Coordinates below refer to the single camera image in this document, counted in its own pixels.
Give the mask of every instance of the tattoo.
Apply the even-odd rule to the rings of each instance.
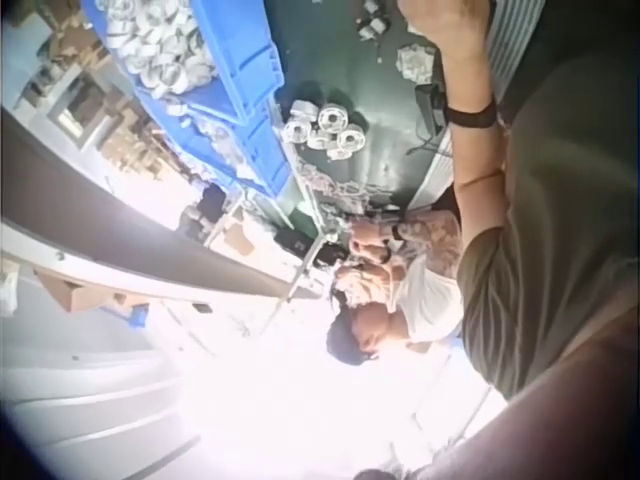
[[[447,210],[427,211],[398,225],[398,232],[409,241],[426,247],[427,268],[448,278],[456,278],[462,256],[460,225]]]

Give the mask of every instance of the cable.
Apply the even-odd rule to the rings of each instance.
[[[407,150],[404,154],[405,157],[409,157],[418,151],[424,151],[424,152],[435,153],[436,155],[442,155],[445,158],[452,159],[450,152],[446,150],[440,150],[438,145],[434,145],[432,143],[434,140],[434,137],[427,139],[422,135],[420,135],[420,117],[416,118],[415,134],[416,134],[416,137],[418,137],[418,139],[422,141],[422,144],[418,145],[417,147],[411,147],[409,150]]]

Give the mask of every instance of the wrist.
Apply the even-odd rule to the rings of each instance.
[[[491,70],[486,51],[464,58],[443,55],[442,67],[450,108],[477,113],[493,101]]]

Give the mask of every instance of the sleeve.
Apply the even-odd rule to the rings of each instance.
[[[467,247],[458,269],[464,319],[462,339],[469,359],[484,379],[506,398],[517,368],[509,358],[517,347],[510,311],[517,287],[503,248],[504,228],[489,229]]]

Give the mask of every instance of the white t-shirt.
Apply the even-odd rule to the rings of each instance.
[[[413,342],[433,342],[449,336],[463,314],[458,283],[428,270],[426,261],[426,255],[418,256],[393,293],[392,308],[404,313]]]

